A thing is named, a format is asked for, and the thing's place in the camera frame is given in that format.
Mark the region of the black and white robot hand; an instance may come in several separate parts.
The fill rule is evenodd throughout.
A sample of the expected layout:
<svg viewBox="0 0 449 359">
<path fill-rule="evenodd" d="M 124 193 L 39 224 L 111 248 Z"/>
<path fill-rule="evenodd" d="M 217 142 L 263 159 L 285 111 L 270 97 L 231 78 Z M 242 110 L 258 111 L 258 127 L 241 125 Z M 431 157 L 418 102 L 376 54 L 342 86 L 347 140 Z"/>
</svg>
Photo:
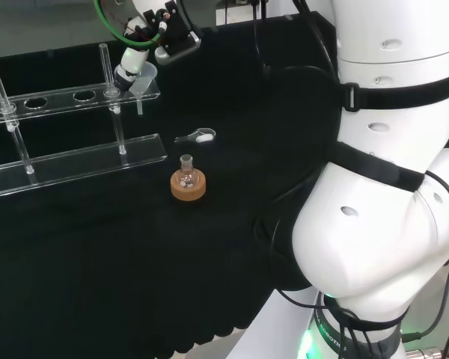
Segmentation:
<svg viewBox="0 0 449 359">
<path fill-rule="evenodd" d="M 141 72 L 150 50 L 159 44 L 159 38 L 156 39 L 158 26 L 159 20 L 153 10 L 130 18 L 126 24 L 123 36 L 127 40 L 138 43 L 151 41 L 151 45 L 147 48 L 132 46 L 125 49 L 120 63 L 114 69 L 114 84 L 121 92 L 129 90 Z"/>
</svg>

